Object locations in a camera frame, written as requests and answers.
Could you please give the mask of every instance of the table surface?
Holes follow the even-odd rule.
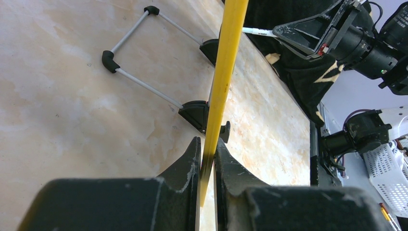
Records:
[[[154,177],[201,136],[174,106],[101,64],[148,5],[203,41],[218,36],[219,0],[0,0],[0,230],[14,230],[52,179]],[[179,102],[208,100],[214,68],[160,17],[115,60]],[[309,120],[245,36],[229,90],[231,154],[268,184],[308,185]],[[207,193],[200,225],[214,230],[212,182]]]

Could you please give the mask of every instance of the black corner connector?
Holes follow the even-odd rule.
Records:
[[[120,66],[114,62],[114,56],[115,54],[113,54],[112,51],[103,51],[102,53],[102,64],[112,73],[116,73],[115,70],[120,68]]]
[[[157,8],[157,7],[155,7],[155,6],[145,7],[145,8],[144,8],[144,11],[145,11],[145,12],[148,11],[148,12],[149,12],[148,15],[150,15],[151,13],[154,14],[154,15],[159,15],[159,12],[160,12],[159,8]]]

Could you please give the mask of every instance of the black mount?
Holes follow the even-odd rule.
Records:
[[[191,101],[185,103],[183,105],[183,109],[180,109],[178,114],[182,116],[187,122],[193,125],[199,132],[205,135],[207,132],[207,121],[208,121],[208,113],[210,111],[210,107],[206,101]],[[227,123],[221,126],[221,130],[219,132],[220,138],[225,142],[228,143],[228,139],[230,138],[230,131],[231,131],[231,123],[227,121]]]
[[[214,38],[205,41],[200,46],[201,52],[207,57],[207,59],[212,63],[213,66],[216,65],[217,61],[218,43],[218,39]]]

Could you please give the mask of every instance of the white tube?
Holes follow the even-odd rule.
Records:
[[[161,16],[162,18],[164,18],[166,21],[168,21],[171,25],[173,25],[175,28],[179,29],[181,32],[183,32],[185,35],[187,35],[188,37],[190,37],[192,40],[194,40],[196,43],[198,43],[198,45],[202,45],[203,43],[197,39],[196,37],[194,37],[192,34],[190,34],[189,32],[187,32],[185,29],[181,28],[179,25],[177,25],[175,22],[173,22],[171,19],[167,18],[164,14],[159,13],[159,16]]]
[[[278,37],[278,36],[273,34],[272,30],[264,30],[264,29],[243,27],[242,32],[247,33],[247,34],[261,35],[261,36],[274,37],[274,38]]]
[[[123,76],[127,77],[128,79],[132,80],[133,82],[141,85],[142,87],[146,88],[147,90],[153,92],[154,94],[162,97],[163,99],[167,100],[169,103],[171,103],[172,105],[178,107],[179,109],[183,108],[183,105],[181,105],[179,102],[173,100],[172,98],[166,96],[165,94],[161,93],[160,91],[156,90],[155,88],[153,88],[152,86],[148,85],[147,83],[141,81],[140,79],[132,76],[131,74],[127,73],[126,71],[118,68],[115,71],[117,71],[118,73],[122,74]]]
[[[136,30],[136,28],[140,25],[143,19],[149,15],[149,11],[145,11],[141,18],[136,22],[136,24],[130,29],[130,31],[112,48],[111,52],[115,53],[120,46],[123,45],[124,42],[130,37],[130,35]]]

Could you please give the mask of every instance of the cable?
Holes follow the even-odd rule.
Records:
[[[369,1],[369,4],[373,4],[373,5],[377,6],[378,9],[380,10],[380,16],[378,17],[378,19],[374,23],[374,25],[372,25],[372,32],[374,33],[374,36],[377,37],[378,32],[377,32],[377,29],[375,28],[375,26],[377,25],[377,23],[380,21],[380,19],[383,16],[383,14],[382,14],[383,13],[383,8],[378,3],[375,3],[375,2],[372,2],[372,1]]]

